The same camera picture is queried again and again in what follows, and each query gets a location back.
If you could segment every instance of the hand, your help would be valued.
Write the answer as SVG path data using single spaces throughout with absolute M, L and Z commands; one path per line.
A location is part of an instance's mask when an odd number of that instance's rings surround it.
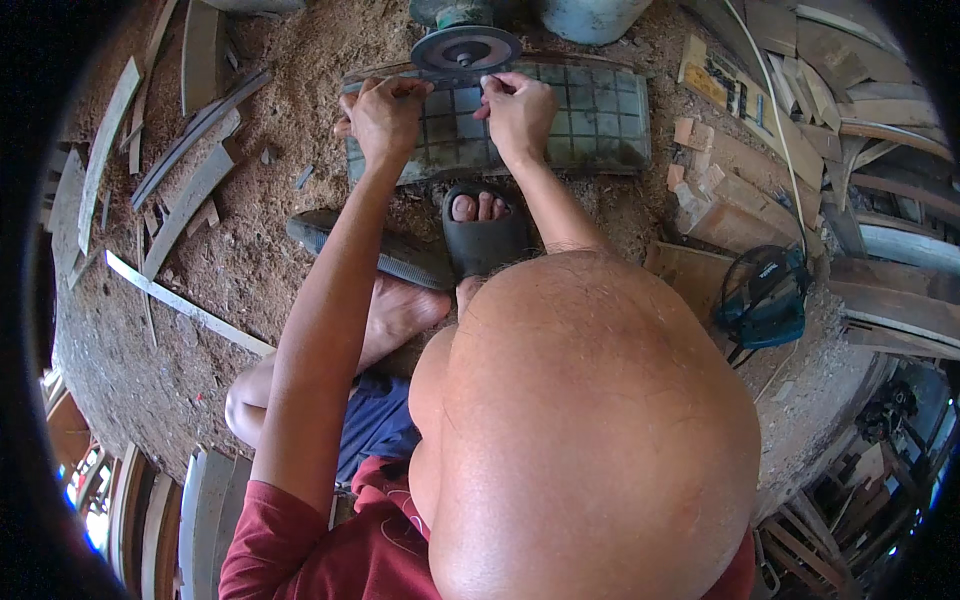
M 557 115 L 553 88 L 522 73 L 485 75 L 480 85 L 483 106 L 473 118 L 490 117 L 490 137 L 507 166 L 530 158 L 543 161 Z
M 337 122 L 333 133 L 356 138 L 368 169 L 383 163 L 406 164 L 420 132 L 423 101 L 433 87 L 406 77 L 367 79 L 359 92 L 340 97 L 340 108 L 347 116 Z

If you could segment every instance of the grinder pulley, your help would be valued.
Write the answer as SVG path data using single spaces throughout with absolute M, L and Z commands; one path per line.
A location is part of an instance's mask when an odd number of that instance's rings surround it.
M 493 72 L 519 58 L 520 40 L 494 27 L 493 14 L 490 0 L 410 0 L 414 20 L 435 30 L 414 44 L 410 62 L 440 73 Z

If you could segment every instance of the black slipper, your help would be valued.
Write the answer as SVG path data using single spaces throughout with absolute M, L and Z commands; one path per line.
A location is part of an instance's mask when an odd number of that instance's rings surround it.
M 311 254 L 317 255 L 339 216 L 336 210 L 325 208 L 302 212 L 287 219 L 287 235 L 301 242 Z M 432 290 L 449 290 L 454 285 L 453 274 L 443 257 L 418 250 L 386 230 L 381 236 L 376 268 L 387 275 Z
M 466 194 L 479 209 L 480 192 L 490 192 L 494 199 L 502 200 L 510 214 L 494 221 L 454 221 L 453 200 Z M 443 211 L 446 247 L 458 280 L 474 275 L 488 276 L 503 266 L 530 257 L 526 220 L 516 200 L 503 190 L 488 183 L 454 185 L 446 193 Z

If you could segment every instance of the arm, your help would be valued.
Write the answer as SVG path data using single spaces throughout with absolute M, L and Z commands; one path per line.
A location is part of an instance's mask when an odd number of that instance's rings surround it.
M 474 118 L 490 117 L 490 135 L 520 186 L 548 253 L 614 252 L 573 195 L 546 165 L 543 152 L 557 99 L 553 89 L 520 73 L 484 77 L 484 106 Z M 504 84 L 515 91 L 508 93 Z
M 420 80 L 366 80 L 341 98 L 338 135 L 357 138 L 367 170 L 297 293 L 276 364 L 252 479 L 330 510 L 350 382 L 363 346 L 387 203 L 413 151 Z

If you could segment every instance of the foot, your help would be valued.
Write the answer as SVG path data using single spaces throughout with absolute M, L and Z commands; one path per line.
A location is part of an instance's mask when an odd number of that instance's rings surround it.
M 450 296 L 377 273 L 357 373 L 365 371 L 450 312 Z
M 461 194 L 453 199 L 450 210 L 453 220 L 457 223 L 469 221 L 495 221 L 510 214 L 510 208 L 499 198 L 494 198 L 490 192 L 480 192 L 480 197 L 474 200 L 467 194 Z M 483 285 L 478 276 L 465 278 L 457 286 L 457 320 L 461 321 L 467 313 L 467 307 L 473 296 Z

